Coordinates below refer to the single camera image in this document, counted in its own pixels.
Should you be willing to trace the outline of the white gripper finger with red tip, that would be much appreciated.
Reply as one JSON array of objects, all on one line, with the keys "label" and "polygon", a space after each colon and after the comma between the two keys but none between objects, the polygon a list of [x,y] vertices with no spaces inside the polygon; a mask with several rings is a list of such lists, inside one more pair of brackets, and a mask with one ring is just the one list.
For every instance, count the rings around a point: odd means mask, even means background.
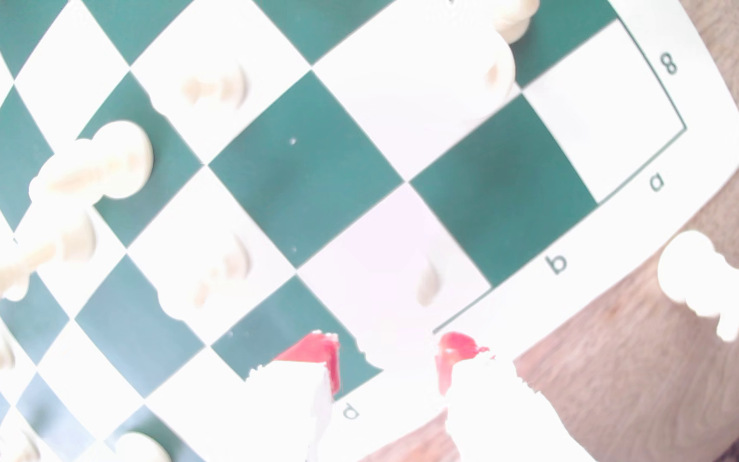
[{"label": "white gripper finger with red tip", "polygon": [[242,461],[318,461],[341,387],[338,335],[311,331],[251,371],[241,400]]},{"label": "white gripper finger with red tip", "polygon": [[437,386],[461,461],[594,461],[510,358],[466,334],[438,342]]}]

